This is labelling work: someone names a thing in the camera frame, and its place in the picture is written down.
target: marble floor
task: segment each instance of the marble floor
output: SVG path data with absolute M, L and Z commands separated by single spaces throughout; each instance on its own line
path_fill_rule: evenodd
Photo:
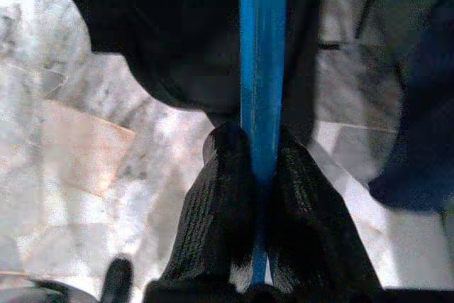
M 350 38 L 354 3 L 326 5 L 326 39 Z M 397 81 L 381 63 L 367 48 L 319 55 L 310 151 L 384 286 L 454 289 L 440 216 L 390 211 L 367 192 L 399 120 Z M 92 54 L 71 0 L 0 0 L 0 78 L 0 285 L 31 275 L 98 297 L 125 253 L 140 302 L 170 256 L 212 125 L 152 99 L 121 56 Z

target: white marble tile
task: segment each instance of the white marble tile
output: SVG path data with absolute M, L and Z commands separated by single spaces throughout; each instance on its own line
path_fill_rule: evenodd
M 342 126 L 338 123 L 325 121 L 316 122 L 314 139 L 320 143 L 329 155 L 332 155 L 333 153 L 341 128 Z
M 0 235 L 0 272 L 21 272 L 22 261 L 16 241 L 9 236 Z
M 14 122 L 0 121 L 0 175 L 23 167 L 31 158 L 33 146 Z
M 11 29 L 6 54 L 26 67 L 64 74 L 89 52 L 87 27 L 72 0 L 2 0 Z
M 270 259 L 267 258 L 267 266 L 265 268 L 265 284 L 272 285 Z
M 16 134 L 28 137 L 37 125 L 40 106 L 40 78 L 10 60 L 0 62 L 0 117 Z
M 50 98 L 67 106 L 131 128 L 130 121 L 154 106 L 154 100 L 136 82 L 123 56 L 87 53 L 83 60 L 69 65 L 65 84 Z
M 39 165 L 27 164 L 0 176 L 0 234 L 30 234 L 42 209 Z
M 146 220 L 154 194 L 145 180 L 117 181 L 124 191 L 122 199 L 107 200 L 110 239 L 114 248 L 134 254 L 146 229 Z
M 353 178 L 343 198 L 383 285 L 454 289 L 438 214 L 391 211 Z
M 43 180 L 44 222 L 48 226 L 107 223 L 104 200 L 75 187 Z
M 44 176 L 103 196 L 134 133 L 56 101 L 43 102 Z
M 23 260 L 26 272 L 37 276 L 102 277 L 109 265 L 107 226 L 50 227 Z
M 55 280 L 76 287 L 97 299 L 101 298 L 102 280 L 98 277 L 69 276 L 69 277 L 45 277 L 46 280 Z
M 352 9 L 362 6 L 362 0 L 323 0 L 321 37 L 324 40 L 347 40 L 354 36 L 356 16 Z
M 28 259 L 28 256 L 33 251 L 35 243 L 37 243 L 37 241 L 41 238 L 41 236 L 44 233 L 45 227 L 43 224 L 41 224 L 33 231 L 32 234 L 28 234 L 25 236 L 17 236 L 14 238 L 16 240 L 21 260 Z
M 41 95 L 51 97 L 52 94 L 65 85 L 68 76 L 64 76 L 51 70 L 41 70 Z

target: blue pole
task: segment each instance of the blue pole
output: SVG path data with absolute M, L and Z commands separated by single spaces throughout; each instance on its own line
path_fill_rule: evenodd
M 241 126 L 258 191 L 251 284 L 265 281 L 265 206 L 277 164 L 286 9 L 286 0 L 240 0 Z

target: gray marble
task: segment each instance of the gray marble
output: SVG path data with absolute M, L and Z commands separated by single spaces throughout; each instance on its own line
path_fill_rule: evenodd
M 0 272 L 22 271 L 21 256 L 16 241 L 12 237 L 0 235 L 0 250 Z
M 321 39 L 353 42 L 366 0 L 323 0 Z M 384 45 L 384 34 L 374 12 L 368 18 L 361 42 Z
M 43 203 L 43 222 L 46 226 L 107 224 L 106 203 L 102 197 L 54 179 L 43 179 Z
M 0 234 L 20 236 L 40 223 L 40 82 L 0 61 Z
M 371 49 L 321 51 L 318 72 L 319 120 L 397 129 L 402 92 Z
M 65 83 L 48 95 L 67 106 L 130 128 L 131 116 L 152 105 L 120 55 L 89 53 L 73 70 L 64 70 Z
M 0 9 L 2 52 L 27 68 L 64 75 L 89 52 L 87 27 L 72 0 L 1 0 Z
M 394 143 L 395 133 L 342 127 L 333 151 L 334 160 L 356 180 L 367 183 L 380 174 Z
M 51 70 L 42 70 L 41 94 L 46 98 L 52 98 L 67 81 L 67 76 L 58 74 Z
M 24 270 L 37 276 L 99 276 L 109 265 L 107 226 L 71 224 L 50 227 L 23 260 Z

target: black pants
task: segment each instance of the black pants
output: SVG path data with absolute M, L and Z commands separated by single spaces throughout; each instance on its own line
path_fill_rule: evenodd
M 238 0 L 74 0 L 94 52 L 121 53 L 148 93 L 238 121 Z M 304 145 L 314 124 L 321 0 L 288 0 L 282 122 Z

